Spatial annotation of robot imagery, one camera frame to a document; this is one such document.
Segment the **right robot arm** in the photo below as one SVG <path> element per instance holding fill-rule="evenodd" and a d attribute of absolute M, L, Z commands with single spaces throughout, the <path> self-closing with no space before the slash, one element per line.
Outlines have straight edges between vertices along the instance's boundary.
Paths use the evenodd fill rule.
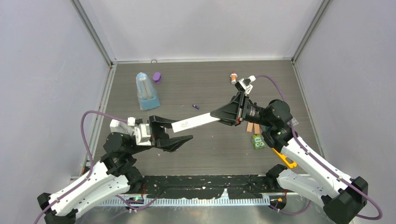
<path fill-rule="evenodd" d="M 368 193 L 367 181 L 342 172 L 312 150 L 289 125 L 292 115 L 286 102 L 275 99 L 264 108 L 239 91 L 228 104 L 210 115 L 229 126 L 242 121 L 267 126 L 262 132 L 266 145 L 292 159 L 312 177 L 300 177 L 285 166 L 276 165 L 267 173 L 266 183 L 271 191 L 283 188 L 299 193 L 322 206 L 337 224 L 350 223 L 367 205 L 362 196 Z"/>

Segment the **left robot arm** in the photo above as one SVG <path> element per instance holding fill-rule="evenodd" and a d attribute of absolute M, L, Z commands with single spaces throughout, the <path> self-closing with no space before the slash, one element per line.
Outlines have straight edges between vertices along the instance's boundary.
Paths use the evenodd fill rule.
<path fill-rule="evenodd" d="M 150 116 L 127 119 L 110 116 L 126 126 L 123 131 L 111 131 L 103 148 L 106 154 L 87 173 L 56 193 L 42 193 L 37 200 L 42 209 L 39 217 L 47 224 L 73 224 L 78 218 L 99 203 L 126 192 L 138 193 L 143 177 L 134 154 L 157 148 L 175 152 L 192 140 L 192 135 L 171 138 L 166 129 L 172 129 L 174 120 Z"/>

